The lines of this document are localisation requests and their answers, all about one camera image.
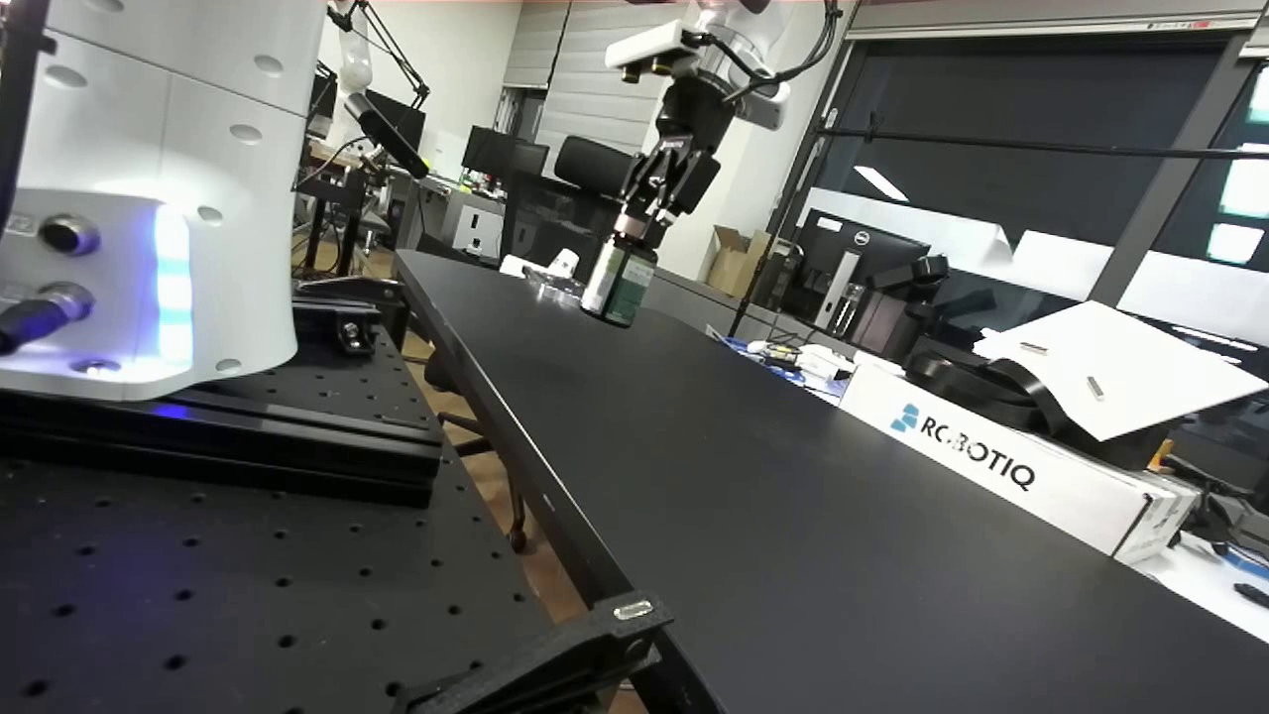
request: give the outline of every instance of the white machine housing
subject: white machine housing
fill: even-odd
[[[52,0],[0,306],[78,277],[97,312],[0,356],[0,390],[152,402],[295,356],[290,187],[320,25],[325,0]],[[101,224],[105,248],[52,254],[32,240],[48,213]],[[160,270],[156,226],[161,248],[185,226],[181,261]],[[171,296],[181,270],[192,349],[156,370],[161,311],[118,303]]]

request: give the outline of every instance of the robotiq logo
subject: robotiq logo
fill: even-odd
[[[985,471],[1011,479],[1025,493],[1033,493],[1033,483],[1035,483],[1033,466],[992,447],[989,441],[977,441],[977,435],[953,429],[947,421],[920,417],[915,405],[906,405],[906,413],[890,429],[896,429],[899,435],[920,433],[920,435],[958,454],[962,462],[981,466]]]

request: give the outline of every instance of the black table surface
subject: black table surface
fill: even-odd
[[[670,318],[402,277],[721,710],[1269,708],[1266,644]]]
[[[432,426],[393,345],[220,394]],[[451,454],[427,509],[0,462],[5,714],[383,714],[546,631]]]

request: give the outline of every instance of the wall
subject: wall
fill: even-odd
[[[775,52],[775,66],[801,65],[806,52],[820,36],[825,8],[820,0],[795,0],[784,8],[784,36]],[[825,81],[834,73],[838,47],[825,65],[795,81],[795,95],[784,102],[780,130],[763,130],[751,122],[734,122],[717,147],[721,173],[713,179],[701,208],[676,224],[661,248],[661,270],[682,277],[701,277],[710,266],[710,234],[713,226],[734,226],[740,234],[763,234],[768,213],[779,209],[779,200],[784,192],[791,166],[797,160],[797,147],[806,140],[806,126],[820,102]]]
[[[415,65],[432,98],[422,155],[439,173],[459,173],[471,122],[496,122],[502,73],[521,25],[521,0],[372,0],[403,54]],[[325,25],[320,58],[340,66],[340,31]],[[372,52],[372,93],[413,98],[397,65]],[[339,109],[331,143],[356,135]]]

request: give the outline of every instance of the white box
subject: white box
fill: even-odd
[[[1177,479],[1083,462],[883,370],[862,370],[840,409],[1114,561],[1163,550],[1198,503]]]

